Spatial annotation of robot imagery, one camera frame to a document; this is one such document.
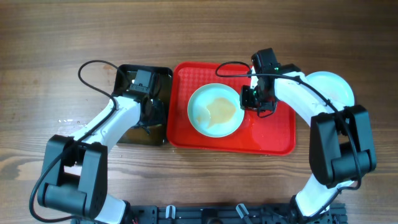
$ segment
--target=black cable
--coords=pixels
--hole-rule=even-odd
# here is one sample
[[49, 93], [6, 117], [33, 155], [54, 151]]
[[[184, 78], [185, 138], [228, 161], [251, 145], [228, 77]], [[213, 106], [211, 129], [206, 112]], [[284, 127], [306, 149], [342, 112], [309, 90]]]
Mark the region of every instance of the black cable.
[[56, 165], [56, 163], [57, 163], [61, 158], [65, 157], [73, 148], [77, 147], [77, 145], [79, 145], [79, 144], [82, 142], [82, 140], [86, 139], [88, 136], [91, 136], [91, 135], [95, 132], [95, 130], [97, 130], [103, 123], [105, 123], [105, 121], [108, 120], [108, 119], [112, 116], [112, 114], [116, 111], [116, 105], [117, 105], [117, 104], [116, 104], [116, 100], [114, 99], [113, 96], [111, 96], [109, 93], [107, 93], [107, 92], [105, 92], [105, 91], [103, 91], [103, 90], [100, 90], [99, 88], [97, 88], [97, 87], [95, 87], [95, 86], [93, 86], [93, 85], [88, 84], [86, 81], [84, 81], [84, 80], [81, 78], [81, 70], [82, 70], [86, 65], [91, 64], [91, 63], [95, 63], [95, 62], [105, 63], [105, 64], [108, 64], [108, 65], [110, 65], [110, 66], [116, 68], [116, 70], [117, 70], [118, 72], [120, 72], [120, 73], [122, 74], [122, 76], [127, 80], [127, 83], [129, 84], [129, 82], [130, 82], [130, 81], [128, 80], [126, 74], [124, 74], [123, 71], [121, 71], [121, 70], [120, 70], [117, 66], [115, 66], [114, 64], [112, 64], [112, 63], [110, 63], [110, 62], [107, 62], [107, 61], [104, 61], [104, 60], [92, 60], [92, 61], [89, 61], [89, 62], [84, 63], [84, 64], [79, 68], [78, 77], [79, 77], [80, 81], [81, 81], [83, 84], [85, 84], [86, 86], [88, 86], [88, 87], [90, 87], [90, 88], [92, 88], [92, 89], [94, 89], [94, 90], [96, 90], [96, 91], [98, 91], [98, 92], [100, 92], [100, 93], [106, 95], [107, 97], [109, 97], [109, 98], [112, 100], [112, 102], [113, 102], [113, 107], [112, 107], [111, 111], [109, 112], [109, 114], [105, 116], [105, 118], [103, 118], [98, 124], [96, 124], [93, 128], [91, 128], [84, 136], [82, 136], [80, 139], [78, 139], [77, 141], [75, 141], [71, 146], [67, 147], [61, 154], [59, 154], [59, 155], [50, 163], [50, 165], [49, 165], [47, 168], [44, 169], [42, 175], [41, 175], [41, 176], [39, 177], [39, 179], [37, 180], [35, 186], [34, 186], [33, 189], [32, 189], [32, 193], [31, 193], [31, 195], [30, 195], [30, 199], [29, 199], [29, 211], [30, 211], [30, 214], [31, 214], [35, 219], [37, 219], [37, 220], [40, 221], [40, 222], [44, 222], [44, 223], [55, 223], [55, 222], [66, 221], [66, 220], [69, 220], [69, 219], [72, 219], [72, 218], [79, 218], [79, 217], [76, 216], [76, 215], [71, 215], [71, 216], [63, 217], [63, 218], [55, 218], [55, 219], [46, 219], [46, 218], [42, 218], [42, 217], [39, 216], [39, 215], [35, 212], [35, 210], [34, 210], [34, 199], [35, 199], [35, 195], [36, 195], [36, 193], [37, 193], [37, 191], [38, 191], [38, 189], [39, 189], [41, 183], [42, 183], [43, 180], [45, 179], [46, 175], [47, 175], [47, 174], [50, 172], [50, 170]]
[[[240, 64], [240, 65], [244, 65], [246, 66], [249, 71], [247, 75], [220, 75], [218, 74], [218, 70], [228, 64]], [[326, 202], [326, 204], [324, 206], [322, 206], [321, 209], [319, 209], [315, 214], [313, 214], [309, 218], [313, 218], [318, 216], [319, 214], [321, 214], [322, 211], [324, 211], [324, 209], [326, 209], [331, 203], [332, 201], [334, 201], [334, 199], [343, 191], [343, 190], [358, 190], [361, 187], [362, 184], [362, 174], [361, 174], [361, 169], [359, 167], [359, 161], [358, 161], [358, 155], [356, 152], [356, 146], [354, 143], [354, 139], [353, 136], [351, 134], [351, 131], [349, 130], [349, 127], [347, 125], [347, 123], [345, 122], [345, 120], [343, 119], [343, 117], [341, 116], [341, 114], [339, 113], [339, 111], [337, 110], [337, 108], [335, 108], [335, 106], [330, 102], [329, 99], [326, 99], [318, 90], [316, 90], [314, 87], [312, 87], [311, 85], [309, 85], [308, 83], [305, 83], [303, 80], [301, 80], [301, 78], [299, 76], [296, 77], [290, 77], [287, 75], [278, 75], [278, 74], [250, 74], [251, 72], [251, 68], [248, 64], [244, 63], [244, 62], [225, 62], [222, 63], [215, 71], [216, 76], [218, 77], [223, 77], [223, 78], [237, 78], [237, 77], [253, 77], [253, 76], [267, 76], [267, 77], [274, 77], [274, 78], [283, 78], [283, 79], [288, 79], [288, 80], [293, 80], [295, 82], [297, 82], [298, 84], [301, 84], [305, 87], [307, 87], [308, 89], [310, 89], [311, 91], [313, 91], [317, 96], [319, 96], [321, 98], [321, 100], [323, 100], [327, 106], [329, 106], [336, 114], [339, 122], [343, 125], [343, 129], [345, 130], [347, 136], [348, 136], [348, 140], [349, 143], [351, 144], [351, 149], [354, 155], [354, 161], [355, 161], [355, 169], [356, 169], [356, 176], [357, 176], [357, 184], [355, 187], [340, 187], [336, 190], [335, 194]]]

